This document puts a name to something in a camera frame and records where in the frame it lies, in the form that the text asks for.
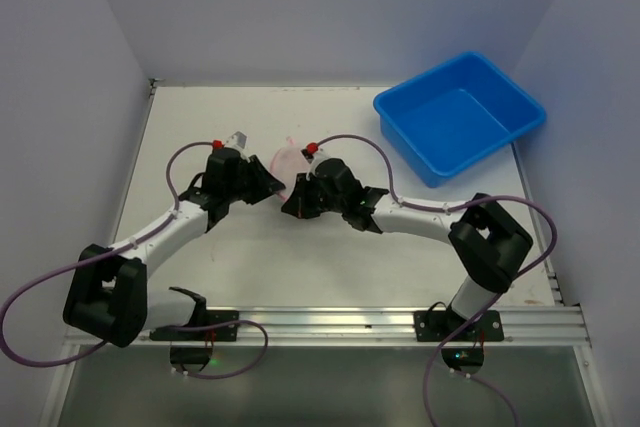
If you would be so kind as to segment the white mesh laundry bag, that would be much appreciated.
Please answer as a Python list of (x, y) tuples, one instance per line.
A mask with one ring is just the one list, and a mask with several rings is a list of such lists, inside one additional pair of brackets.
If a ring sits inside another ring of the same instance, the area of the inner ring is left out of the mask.
[(307, 175), (309, 172), (310, 163), (302, 150), (303, 145), (287, 137), (285, 145), (274, 154), (271, 160), (269, 172), (285, 186), (277, 193), (282, 201), (286, 201), (293, 193), (297, 176)]

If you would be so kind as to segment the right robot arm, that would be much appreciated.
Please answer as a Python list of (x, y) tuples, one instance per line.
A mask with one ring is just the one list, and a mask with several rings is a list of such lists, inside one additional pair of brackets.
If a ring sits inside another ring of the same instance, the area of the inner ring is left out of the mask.
[(447, 311), (463, 322), (509, 290), (533, 246), (530, 234), (498, 202), (484, 194), (475, 199), (478, 205), (460, 212), (428, 205), (412, 209), (388, 189), (362, 185), (342, 160), (330, 158), (296, 176), (281, 211), (297, 219), (332, 212), (361, 232), (409, 234), (450, 245), (467, 277)]

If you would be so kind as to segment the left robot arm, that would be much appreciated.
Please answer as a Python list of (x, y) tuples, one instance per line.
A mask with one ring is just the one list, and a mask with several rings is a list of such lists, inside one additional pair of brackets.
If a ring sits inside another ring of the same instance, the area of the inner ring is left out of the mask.
[(255, 205), (284, 190), (256, 156), (222, 147), (203, 172), (175, 194), (171, 208), (125, 241), (92, 244), (79, 258), (63, 308), (64, 322), (117, 347), (146, 330), (198, 332), (206, 300), (181, 287), (152, 292), (148, 283), (166, 261), (224, 219), (235, 202)]

